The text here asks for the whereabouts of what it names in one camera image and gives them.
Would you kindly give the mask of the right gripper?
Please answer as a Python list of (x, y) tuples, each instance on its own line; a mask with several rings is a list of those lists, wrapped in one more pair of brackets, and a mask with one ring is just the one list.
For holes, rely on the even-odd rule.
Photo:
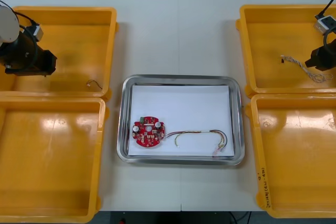
[(332, 53), (328, 52), (324, 46), (312, 51), (310, 59), (305, 61), (307, 68), (315, 67), (320, 71), (330, 70), (335, 67), (335, 43), (328, 44)]

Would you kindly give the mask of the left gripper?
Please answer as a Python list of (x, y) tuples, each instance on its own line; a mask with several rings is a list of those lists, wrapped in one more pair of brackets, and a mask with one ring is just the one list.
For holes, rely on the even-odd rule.
[(57, 57), (49, 50), (38, 47), (37, 59), (31, 67), (33, 76), (49, 76), (56, 70)]

